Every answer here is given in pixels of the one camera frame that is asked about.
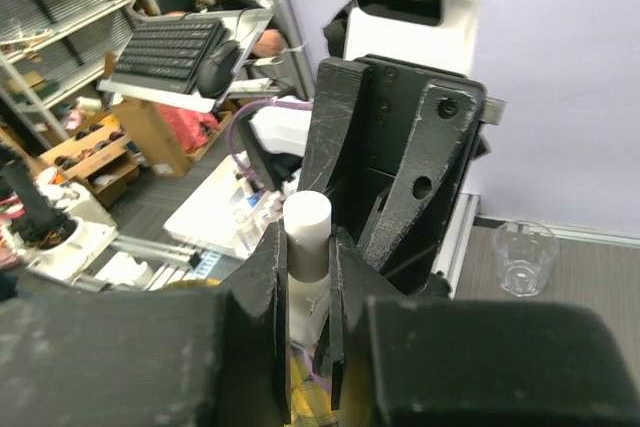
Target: black mouse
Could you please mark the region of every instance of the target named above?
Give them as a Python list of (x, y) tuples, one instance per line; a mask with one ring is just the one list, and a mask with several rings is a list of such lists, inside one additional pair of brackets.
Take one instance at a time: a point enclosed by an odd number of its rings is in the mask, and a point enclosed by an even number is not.
[(231, 70), (239, 57), (240, 44), (227, 40), (200, 63), (196, 87), (202, 97), (215, 99), (229, 87)]

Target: yellow plaid cloth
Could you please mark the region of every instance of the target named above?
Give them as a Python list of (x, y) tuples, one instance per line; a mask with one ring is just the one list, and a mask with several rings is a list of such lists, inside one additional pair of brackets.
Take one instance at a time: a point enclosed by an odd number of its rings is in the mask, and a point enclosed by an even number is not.
[(291, 349), (291, 427), (338, 425), (329, 394), (311, 378), (302, 352)]

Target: plastic cup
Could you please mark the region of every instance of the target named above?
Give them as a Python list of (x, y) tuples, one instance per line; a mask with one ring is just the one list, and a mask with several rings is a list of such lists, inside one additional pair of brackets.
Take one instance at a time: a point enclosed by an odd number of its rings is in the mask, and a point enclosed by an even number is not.
[(560, 243), (544, 225), (506, 222), (493, 236), (500, 287), (516, 297), (538, 295), (558, 256)]

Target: black keyboard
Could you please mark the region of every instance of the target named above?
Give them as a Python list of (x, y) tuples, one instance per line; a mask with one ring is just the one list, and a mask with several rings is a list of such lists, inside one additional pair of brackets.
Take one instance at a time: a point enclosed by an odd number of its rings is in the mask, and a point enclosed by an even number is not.
[(142, 25), (124, 48), (111, 79), (190, 94), (200, 62), (228, 36), (218, 19), (167, 19)]

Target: red cloth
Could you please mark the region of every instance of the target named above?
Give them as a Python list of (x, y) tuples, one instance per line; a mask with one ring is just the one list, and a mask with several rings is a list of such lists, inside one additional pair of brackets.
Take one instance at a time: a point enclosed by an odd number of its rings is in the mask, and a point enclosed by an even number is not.
[(157, 104), (157, 107), (185, 152), (196, 150), (207, 143), (209, 136), (202, 128), (203, 125), (210, 130), (220, 130), (218, 121), (211, 114), (163, 104)]

